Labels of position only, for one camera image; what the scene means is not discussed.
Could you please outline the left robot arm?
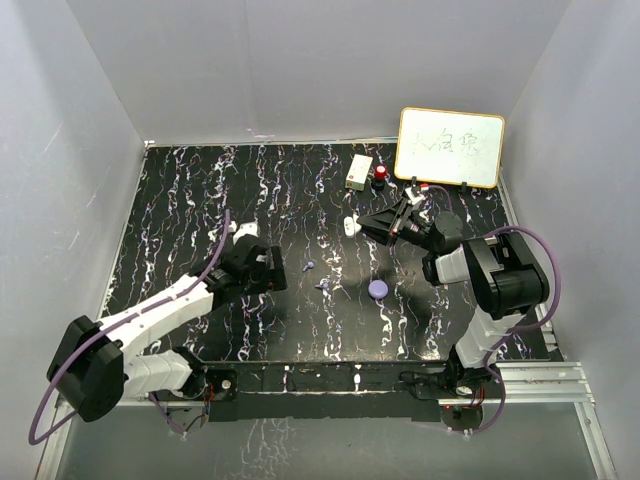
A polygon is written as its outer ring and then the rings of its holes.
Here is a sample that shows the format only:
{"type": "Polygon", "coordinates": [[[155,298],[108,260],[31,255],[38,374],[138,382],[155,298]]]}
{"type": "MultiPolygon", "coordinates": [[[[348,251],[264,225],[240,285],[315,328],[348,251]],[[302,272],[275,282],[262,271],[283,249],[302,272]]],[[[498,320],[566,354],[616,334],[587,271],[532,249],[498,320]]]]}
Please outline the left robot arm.
{"type": "Polygon", "coordinates": [[[147,300],[97,321],[72,321],[46,378],[86,422],[104,417],[121,399],[158,391],[197,398],[207,383],[201,360],[184,347],[149,355],[144,349],[241,296],[286,287],[280,247],[244,235],[147,300]]]}

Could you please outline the white earbud charging case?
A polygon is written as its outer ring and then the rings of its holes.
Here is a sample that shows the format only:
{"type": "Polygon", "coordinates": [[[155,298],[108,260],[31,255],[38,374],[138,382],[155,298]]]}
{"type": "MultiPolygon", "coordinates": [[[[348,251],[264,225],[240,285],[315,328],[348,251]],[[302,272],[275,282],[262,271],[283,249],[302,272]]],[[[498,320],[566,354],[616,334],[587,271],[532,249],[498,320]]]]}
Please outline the white earbud charging case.
{"type": "Polygon", "coordinates": [[[354,238],[362,228],[362,226],[358,223],[358,216],[356,214],[345,216],[343,219],[343,228],[346,237],[354,238]]]}

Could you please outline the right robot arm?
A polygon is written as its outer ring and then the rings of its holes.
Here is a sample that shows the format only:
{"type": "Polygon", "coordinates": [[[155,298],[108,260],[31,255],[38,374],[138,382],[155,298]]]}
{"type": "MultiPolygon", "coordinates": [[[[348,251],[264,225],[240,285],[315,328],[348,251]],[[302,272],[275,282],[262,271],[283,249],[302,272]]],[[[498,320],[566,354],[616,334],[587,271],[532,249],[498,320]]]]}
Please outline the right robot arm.
{"type": "Polygon", "coordinates": [[[443,370],[400,374],[400,381],[416,393],[430,389],[466,397],[500,378],[497,350],[548,299],[550,282],[525,240],[534,238],[533,233],[512,226],[465,239],[458,215],[444,211],[426,222],[418,213],[420,203],[419,198],[403,199],[354,218],[353,228],[385,246],[402,240],[424,249],[423,275],[432,286],[471,283],[474,314],[443,370]]]}

